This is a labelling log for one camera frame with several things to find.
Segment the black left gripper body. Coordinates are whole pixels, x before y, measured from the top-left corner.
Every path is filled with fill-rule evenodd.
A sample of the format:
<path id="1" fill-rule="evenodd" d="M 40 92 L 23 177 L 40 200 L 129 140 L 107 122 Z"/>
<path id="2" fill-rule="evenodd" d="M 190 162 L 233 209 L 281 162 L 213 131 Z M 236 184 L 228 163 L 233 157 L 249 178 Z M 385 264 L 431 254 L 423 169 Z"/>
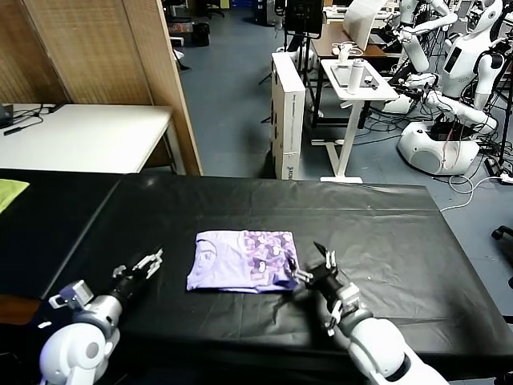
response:
<path id="1" fill-rule="evenodd" d="M 147 275 L 141 271 L 131 271 L 113 278 L 110 295 L 125 307 L 147 283 Z"/>

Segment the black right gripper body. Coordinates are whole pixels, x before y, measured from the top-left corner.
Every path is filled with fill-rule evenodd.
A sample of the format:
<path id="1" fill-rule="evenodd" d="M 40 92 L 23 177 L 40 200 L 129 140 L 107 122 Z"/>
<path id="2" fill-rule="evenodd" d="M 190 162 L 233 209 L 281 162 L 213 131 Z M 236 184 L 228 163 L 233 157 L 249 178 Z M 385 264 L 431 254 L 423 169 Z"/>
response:
<path id="1" fill-rule="evenodd" d="M 327 268 L 325 264 L 319 264 L 308 268 L 306 273 L 308 275 L 306 287 L 318 291 L 326 300 L 328 310 L 332 310 L 336 302 L 340 300 L 339 294 L 344 288 L 337 280 L 337 267 Z"/>

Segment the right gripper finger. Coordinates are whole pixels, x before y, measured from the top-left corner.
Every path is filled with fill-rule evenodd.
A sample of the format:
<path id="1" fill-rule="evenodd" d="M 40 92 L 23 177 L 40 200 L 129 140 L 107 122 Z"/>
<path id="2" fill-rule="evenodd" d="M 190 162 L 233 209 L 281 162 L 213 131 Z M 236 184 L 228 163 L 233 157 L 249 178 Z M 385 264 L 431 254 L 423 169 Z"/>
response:
<path id="1" fill-rule="evenodd" d="M 314 245 L 325 259 L 325 268 L 328 270 L 334 269 L 336 267 L 335 251 L 329 251 L 325 246 L 316 241 Z"/>
<path id="2" fill-rule="evenodd" d="M 288 267 L 289 267 L 289 272 L 290 272 L 290 275 L 296 280 L 296 281 L 301 281 L 301 282 L 304 282 L 304 283 L 310 283 L 312 280 L 313 280 L 313 274 L 312 273 L 309 273 L 305 270 L 302 270 L 299 265 L 298 265 L 298 262 L 291 258 L 291 257 L 288 257 L 286 259 L 287 261 L 287 264 L 288 264 Z"/>

